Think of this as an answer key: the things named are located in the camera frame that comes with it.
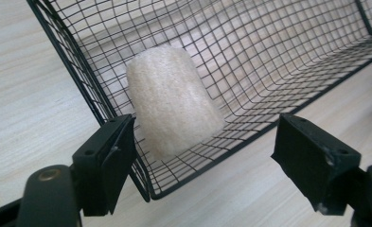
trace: black wire basket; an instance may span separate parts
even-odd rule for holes
[[[28,3],[100,124],[136,116],[126,79],[136,54],[170,44],[193,59],[226,125],[163,162],[152,160],[135,123],[132,174],[147,201],[199,176],[273,128],[280,113],[296,113],[372,62],[371,0]]]

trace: wooden tabletop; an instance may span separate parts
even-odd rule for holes
[[[372,64],[298,113],[372,165]],[[20,198],[37,169],[69,165],[98,128],[27,2],[0,1],[0,206]],[[314,213],[270,158],[271,130],[159,201],[145,203],[128,180],[112,216],[84,226],[349,226]]]

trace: wire mesh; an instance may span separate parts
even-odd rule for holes
[[[137,53],[170,44],[193,59],[226,125],[219,135],[164,162],[151,158],[142,126],[135,123],[140,159],[133,171],[153,199],[257,139],[280,113],[297,112],[372,62],[365,24],[372,27],[372,1],[363,2],[364,19],[358,0],[33,4],[101,123],[116,114],[136,115],[126,64]]]

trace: foam piece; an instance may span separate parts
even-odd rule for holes
[[[183,49],[148,49],[127,67],[130,97],[149,151],[167,159],[211,137],[224,119]]]

